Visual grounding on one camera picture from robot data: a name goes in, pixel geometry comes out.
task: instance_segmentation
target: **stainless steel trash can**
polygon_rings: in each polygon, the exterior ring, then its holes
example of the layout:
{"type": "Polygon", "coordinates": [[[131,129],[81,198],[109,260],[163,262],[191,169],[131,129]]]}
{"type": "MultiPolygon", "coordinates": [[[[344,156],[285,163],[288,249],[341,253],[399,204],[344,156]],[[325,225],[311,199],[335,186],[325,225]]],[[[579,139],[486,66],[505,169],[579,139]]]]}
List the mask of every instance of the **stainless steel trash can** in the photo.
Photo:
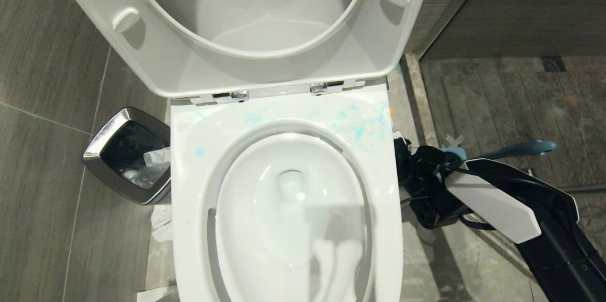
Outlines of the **stainless steel trash can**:
{"type": "Polygon", "coordinates": [[[109,188],[140,205],[169,202],[170,167],[154,183],[141,187],[125,177],[126,171],[145,166],[143,154],[170,146],[170,128],[139,109],[117,112],[95,135],[84,164],[109,188]]]}

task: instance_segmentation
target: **toilet lid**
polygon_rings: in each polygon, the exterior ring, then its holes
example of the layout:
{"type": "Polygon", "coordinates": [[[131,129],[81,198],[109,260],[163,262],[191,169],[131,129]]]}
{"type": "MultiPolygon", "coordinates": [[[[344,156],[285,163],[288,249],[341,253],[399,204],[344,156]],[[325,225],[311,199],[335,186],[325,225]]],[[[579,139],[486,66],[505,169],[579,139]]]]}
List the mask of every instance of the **toilet lid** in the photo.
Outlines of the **toilet lid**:
{"type": "Polygon", "coordinates": [[[77,0],[154,93],[239,90],[385,75],[422,0],[77,0]]]}
{"type": "Polygon", "coordinates": [[[282,133],[250,145],[223,178],[216,209],[230,300],[355,301],[355,287],[368,285],[367,212],[354,169],[329,142],[282,133]]]}

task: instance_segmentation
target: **shower area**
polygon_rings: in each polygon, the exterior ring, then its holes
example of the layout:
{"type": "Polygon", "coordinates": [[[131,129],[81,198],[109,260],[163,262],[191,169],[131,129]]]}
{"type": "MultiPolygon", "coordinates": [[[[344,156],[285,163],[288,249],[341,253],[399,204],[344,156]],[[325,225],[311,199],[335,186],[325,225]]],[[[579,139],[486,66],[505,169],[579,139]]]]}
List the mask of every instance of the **shower area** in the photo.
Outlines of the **shower area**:
{"type": "MultiPolygon", "coordinates": [[[[602,257],[604,22],[606,0],[426,0],[403,64],[421,143],[460,143],[471,158],[529,140],[555,142],[543,157],[502,161],[572,194],[579,226],[602,257]]],[[[513,243],[495,231],[478,234],[530,274],[513,243]]]]}

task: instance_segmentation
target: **toilet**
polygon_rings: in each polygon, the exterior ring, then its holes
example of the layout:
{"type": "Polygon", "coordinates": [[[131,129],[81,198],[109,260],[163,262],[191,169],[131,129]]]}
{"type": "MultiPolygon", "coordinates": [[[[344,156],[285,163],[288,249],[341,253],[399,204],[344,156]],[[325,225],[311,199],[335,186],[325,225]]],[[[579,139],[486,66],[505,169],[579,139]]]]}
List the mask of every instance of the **toilet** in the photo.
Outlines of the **toilet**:
{"type": "Polygon", "coordinates": [[[396,301],[385,75],[422,0],[77,0],[171,104],[182,302],[396,301]]]}

